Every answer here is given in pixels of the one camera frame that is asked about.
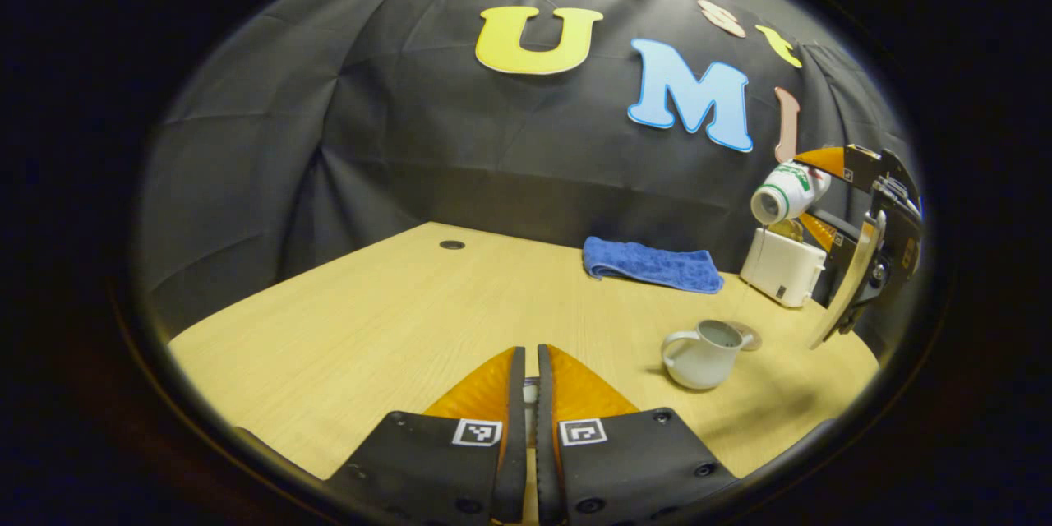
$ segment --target white plastic bottle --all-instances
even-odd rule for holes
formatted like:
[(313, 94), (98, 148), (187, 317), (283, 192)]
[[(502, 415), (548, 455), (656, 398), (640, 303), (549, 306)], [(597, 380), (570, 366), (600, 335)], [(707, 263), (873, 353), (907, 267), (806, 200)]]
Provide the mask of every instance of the white plastic bottle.
[(830, 174), (801, 163), (782, 163), (752, 194), (752, 216), (763, 225), (794, 219), (826, 195)]

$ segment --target white ceramic mug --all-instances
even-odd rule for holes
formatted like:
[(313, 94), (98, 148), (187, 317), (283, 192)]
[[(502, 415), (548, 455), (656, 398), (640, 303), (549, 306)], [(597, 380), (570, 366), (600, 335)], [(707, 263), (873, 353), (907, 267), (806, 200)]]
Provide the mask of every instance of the white ceramic mug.
[[(670, 345), (686, 341), (671, 357), (666, 355)], [(727, 380), (734, 359), (742, 347), (752, 342), (751, 335), (743, 336), (724, 321), (701, 321), (692, 331), (676, 331), (661, 344), (661, 357), (672, 380), (702, 390), (712, 388)]]

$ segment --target blue towel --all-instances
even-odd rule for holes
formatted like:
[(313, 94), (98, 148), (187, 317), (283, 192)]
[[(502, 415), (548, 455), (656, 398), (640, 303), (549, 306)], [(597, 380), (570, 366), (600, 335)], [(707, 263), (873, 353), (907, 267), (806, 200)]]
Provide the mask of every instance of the blue towel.
[(592, 278), (632, 278), (701, 294), (716, 294), (723, 287), (709, 251), (670, 252), (595, 237), (588, 237), (584, 251), (585, 270)]

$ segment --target wooden table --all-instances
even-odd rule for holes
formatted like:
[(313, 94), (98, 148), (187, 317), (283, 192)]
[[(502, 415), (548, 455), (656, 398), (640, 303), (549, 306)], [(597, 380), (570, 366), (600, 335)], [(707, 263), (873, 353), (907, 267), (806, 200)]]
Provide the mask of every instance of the wooden table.
[[(822, 306), (786, 309), (723, 276), (717, 295), (593, 280), (581, 249), (425, 223), (237, 302), (169, 348), (226, 421), (321, 479), (384, 413), (423, 411), (507, 347), (526, 347), (537, 376), (541, 343), (640, 409), (672, 407), (744, 477), (843, 412), (877, 363), (854, 333), (809, 350)], [(763, 346), (741, 352), (726, 383), (692, 392), (668, 379), (659, 347), (703, 319), (748, 324)]]

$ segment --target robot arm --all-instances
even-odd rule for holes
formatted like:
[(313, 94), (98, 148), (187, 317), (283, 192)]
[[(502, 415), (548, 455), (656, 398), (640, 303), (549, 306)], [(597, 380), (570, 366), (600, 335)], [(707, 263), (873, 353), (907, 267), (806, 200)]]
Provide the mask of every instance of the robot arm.
[(877, 155), (849, 144), (802, 153), (793, 161), (872, 197), (861, 229), (813, 205), (800, 217), (830, 261), (847, 266), (826, 316), (810, 337), (814, 349), (834, 331), (850, 331), (866, 305), (894, 298), (912, 278), (920, 256), (920, 196), (902, 160), (890, 150)]

